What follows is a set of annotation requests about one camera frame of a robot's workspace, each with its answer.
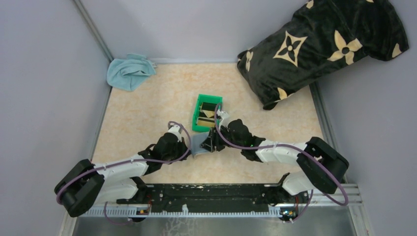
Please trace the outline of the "green plastic bin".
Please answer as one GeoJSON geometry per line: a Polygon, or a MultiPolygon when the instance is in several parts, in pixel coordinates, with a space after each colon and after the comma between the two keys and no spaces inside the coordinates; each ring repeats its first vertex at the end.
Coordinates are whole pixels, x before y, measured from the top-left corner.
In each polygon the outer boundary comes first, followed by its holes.
{"type": "Polygon", "coordinates": [[[196,132],[208,132],[214,127],[215,107],[222,103],[221,96],[199,94],[193,113],[192,130],[196,132]]]}

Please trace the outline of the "dark grey credit card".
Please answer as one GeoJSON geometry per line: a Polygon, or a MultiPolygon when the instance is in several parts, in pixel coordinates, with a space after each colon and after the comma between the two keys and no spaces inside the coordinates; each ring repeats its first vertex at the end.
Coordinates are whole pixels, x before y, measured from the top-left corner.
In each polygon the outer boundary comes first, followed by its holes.
{"type": "Polygon", "coordinates": [[[203,102],[200,106],[200,117],[212,118],[216,112],[216,104],[203,102]]]}

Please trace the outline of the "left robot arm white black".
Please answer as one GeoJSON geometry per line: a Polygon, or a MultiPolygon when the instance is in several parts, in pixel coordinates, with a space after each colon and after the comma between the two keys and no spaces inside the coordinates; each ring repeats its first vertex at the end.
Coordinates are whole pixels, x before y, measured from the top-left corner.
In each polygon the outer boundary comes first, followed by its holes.
{"type": "Polygon", "coordinates": [[[93,164],[83,159],[56,185],[56,201],[71,217],[106,202],[149,204],[150,191],[141,177],[164,164],[185,160],[190,154],[183,137],[167,132],[157,143],[121,161],[93,164]]]}

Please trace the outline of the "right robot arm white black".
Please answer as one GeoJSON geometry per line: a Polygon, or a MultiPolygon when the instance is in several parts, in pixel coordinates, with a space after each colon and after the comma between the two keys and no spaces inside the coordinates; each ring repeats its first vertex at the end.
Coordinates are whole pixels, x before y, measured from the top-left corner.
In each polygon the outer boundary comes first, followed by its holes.
{"type": "Polygon", "coordinates": [[[241,119],[211,128],[199,147],[209,152],[237,148],[250,161],[299,166],[301,171],[283,177],[277,188],[277,197],[284,203],[312,189],[334,194],[349,167],[348,160],[319,137],[312,137],[305,143],[273,142],[252,135],[241,119]]]}

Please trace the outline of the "beige leather card holder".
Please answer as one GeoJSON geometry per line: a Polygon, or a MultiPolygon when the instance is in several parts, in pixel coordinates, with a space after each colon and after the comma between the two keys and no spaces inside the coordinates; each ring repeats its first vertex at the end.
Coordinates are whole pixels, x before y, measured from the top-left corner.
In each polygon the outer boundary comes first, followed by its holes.
{"type": "Polygon", "coordinates": [[[198,133],[191,136],[191,154],[195,158],[197,155],[210,153],[202,148],[200,144],[206,139],[208,132],[198,133]]]}

